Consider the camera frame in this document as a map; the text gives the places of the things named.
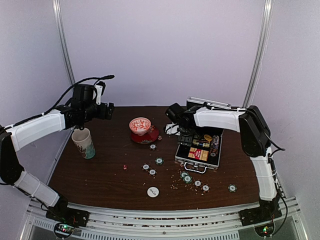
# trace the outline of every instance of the red bowl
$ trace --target red bowl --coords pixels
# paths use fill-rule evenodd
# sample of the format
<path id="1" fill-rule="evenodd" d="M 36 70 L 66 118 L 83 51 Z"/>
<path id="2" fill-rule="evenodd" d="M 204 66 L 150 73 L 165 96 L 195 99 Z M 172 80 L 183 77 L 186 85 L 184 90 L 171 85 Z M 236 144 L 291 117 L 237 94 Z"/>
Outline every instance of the red bowl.
<path id="1" fill-rule="evenodd" d="M 134 134 L 142 136 L 149 131 L 151 127 L 151 121 L 145 117 L 137 117 L 131 120 L 129 127 Z"/>

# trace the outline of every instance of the green poker chip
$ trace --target green poker chip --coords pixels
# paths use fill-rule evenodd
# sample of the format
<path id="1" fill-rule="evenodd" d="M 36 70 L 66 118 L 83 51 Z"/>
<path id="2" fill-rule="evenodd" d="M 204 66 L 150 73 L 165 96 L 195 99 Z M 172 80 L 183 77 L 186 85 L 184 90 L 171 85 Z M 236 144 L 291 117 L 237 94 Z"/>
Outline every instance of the green poker chip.
<path id="1" fill-rule="evenodd" d="M 157 157 L 154 161 L 155 161 L 155 164 L 157 165 L 162 165 L 165 162 L 162 157 Z"/>
<path id="2" fill-rule="evenodd" d="M 180 173 L 180 177 L 182 179 L 184 179 L 185 176 L 189 176 L 189 173 L 187 173 L 186 171 L 183 171 L 182 173 Z"/>
<path id="3" fill-rule="evenodd" d="M 190 176 L 190 175 L 184 176 L 183 181 L 184 181 L 186 184 L 192 183 L 192 176 Z"/>
<path id="4" fill-rule="evenodd" d="M 237 191 L 237 186 L 234 185 L 234 184 L 230 184 L 230 185 L 228 186 L 228 189 L 229 189 L 229 192 L 230 192 L 230 193 L 235 193 L 235 192 Z"/>

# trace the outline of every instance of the white robot arm segment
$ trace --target white robot arm segment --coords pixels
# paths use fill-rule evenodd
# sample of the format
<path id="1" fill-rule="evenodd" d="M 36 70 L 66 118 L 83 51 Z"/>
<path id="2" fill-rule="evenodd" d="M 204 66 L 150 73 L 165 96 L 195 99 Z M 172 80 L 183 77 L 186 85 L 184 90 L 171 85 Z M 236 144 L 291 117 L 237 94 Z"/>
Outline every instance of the white robot arm segment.
<path id="1" fill-rule="evenodd" d="M 9 128 L 7 132 L 12 133 L 11 139 L 14 150 L 18 152 L 24 146 L 51 133 L 60 132 L 65 128 L 65 116 L 59 110 L 54 109 L 47 115 Z"/>

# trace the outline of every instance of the white backdrop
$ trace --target white backdrop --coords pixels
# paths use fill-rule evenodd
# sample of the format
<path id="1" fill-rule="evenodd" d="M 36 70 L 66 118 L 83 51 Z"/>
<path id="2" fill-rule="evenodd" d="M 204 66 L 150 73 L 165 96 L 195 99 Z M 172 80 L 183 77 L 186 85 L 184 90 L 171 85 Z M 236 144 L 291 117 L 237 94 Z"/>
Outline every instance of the white backdrop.
<path id="1" fill-rule="evenodd" d="M 61 0 L 76 81 L 115 74 L 104 101 L 185 104 L 188 96 L 241 106 L 264 0 Z"/>
<path id="2" fill-rule="evenodd" d="M 310 229 L 320 235 L 320 2 L 276 1 L 253 104 L 260 107 L 288 197 L 296 196 Z"/>
<path id="3" fill-rule="evenodd" d="M 52 0 L 0 1 L 0 125 L 14 124 L 50 108 L 70 85 Z M 46 182 L 67 131 L 18 152 L 21 165 Z M 18 239 L 30 198 L 0 186 L 0 239 Z"/>

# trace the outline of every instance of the wooden table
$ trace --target wooden table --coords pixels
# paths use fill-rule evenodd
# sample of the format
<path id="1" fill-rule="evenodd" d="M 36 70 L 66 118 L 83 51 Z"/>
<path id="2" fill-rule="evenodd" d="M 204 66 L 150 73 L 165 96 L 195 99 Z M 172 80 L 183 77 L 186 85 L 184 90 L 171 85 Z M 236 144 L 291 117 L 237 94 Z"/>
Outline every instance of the wooden table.
<path id="1" fill-rule="evenodd" d="M 83 159 L 70 139 L 49 185 L 72 203 L 126 210 L 206 209 L 257 202 L 259 187 L 254 167 L 241 149 L 240 135 L 230 130 L 223 133 L 219 169 L 205 174 L 190 172 L 194 180 L 208 184 L 210 191 L 202 194 L 193 183 L 182 181 L 183 168 L 174 161 L 177 137 L 163 131 L 170 123 L 166 109 L 116 107 L 111 121 L 88 122 L 96 156 Z M 155 151 L 130 139 L 129 122 L 141 116 L 150 119 L 163 137 L 156 142 Z M 162 157 L 164 164 L 156 165 L 156 157 Z M 145 163 L 156 169 L 155 177 L 142 170 Z M 229 192 L 230 184 L 237 186 L 235 193 Z M 155 198 L 147 195 L 152 186 L 160 191 Z"/>

